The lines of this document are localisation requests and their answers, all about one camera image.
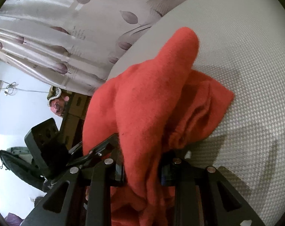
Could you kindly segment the beige woven table cover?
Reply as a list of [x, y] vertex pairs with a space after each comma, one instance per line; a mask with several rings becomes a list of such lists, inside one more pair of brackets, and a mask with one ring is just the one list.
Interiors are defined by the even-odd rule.
[[216, 167], [266, 225], [285, 212], [285, 10], [278, 0], [187, 0], [113, 66], [110, 77], [156, 56], [180, 27], [200, 41], [193, 69], [235, 98], [224, 119], [187, 155]]

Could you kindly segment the dark hanging garment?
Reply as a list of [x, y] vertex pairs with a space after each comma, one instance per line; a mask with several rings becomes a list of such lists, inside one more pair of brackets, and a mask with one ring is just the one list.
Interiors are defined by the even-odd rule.
[[0, 160], [1, 168], [5, 167], [6, 170], [10, 170], [27, 184], [43, 190], [45, 178], [27, 147], [15, 146], [7, 150], [0, 150]]

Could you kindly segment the dark wooden cabinet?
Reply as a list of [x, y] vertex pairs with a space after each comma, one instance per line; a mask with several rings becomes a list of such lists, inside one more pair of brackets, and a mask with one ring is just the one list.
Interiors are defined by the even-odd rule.
[[59, 131], [59, 141], [68, 150], [82, 141], [83, 124], [90, 99], [90, 96], [73, 93], [66, 104]]

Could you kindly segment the red knit sweater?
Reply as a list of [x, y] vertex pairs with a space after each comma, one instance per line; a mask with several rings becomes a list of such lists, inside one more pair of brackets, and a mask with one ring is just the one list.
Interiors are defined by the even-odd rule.
[[178, 29], [151, 60], [129, 67], [91, 98], [83, 126], [83, 153], [118, 134], [126, 185], [111, 189], [113, 225], [167, 225], [175, 190], [160, 185], [161, 155], [207, 138], [234, 93], [193, 70], [199, 39]]

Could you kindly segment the floral bag on cabinet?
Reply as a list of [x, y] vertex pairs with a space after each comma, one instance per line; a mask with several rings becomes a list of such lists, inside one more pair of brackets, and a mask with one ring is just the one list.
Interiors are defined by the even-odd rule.
[[56, 116], [62, 117], [70, 100], [70, 96], [70, 92], [62, 90], [59, 87], [51, 86], [47, 96], [47, 102], [51, 112]]

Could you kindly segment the leaf-print satin curtain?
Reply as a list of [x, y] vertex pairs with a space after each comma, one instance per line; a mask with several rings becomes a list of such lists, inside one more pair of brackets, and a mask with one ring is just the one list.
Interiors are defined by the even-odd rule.
[[64, 90], [92, 95], [113, 65], [186, 0], [6, 0], [0, 59]]

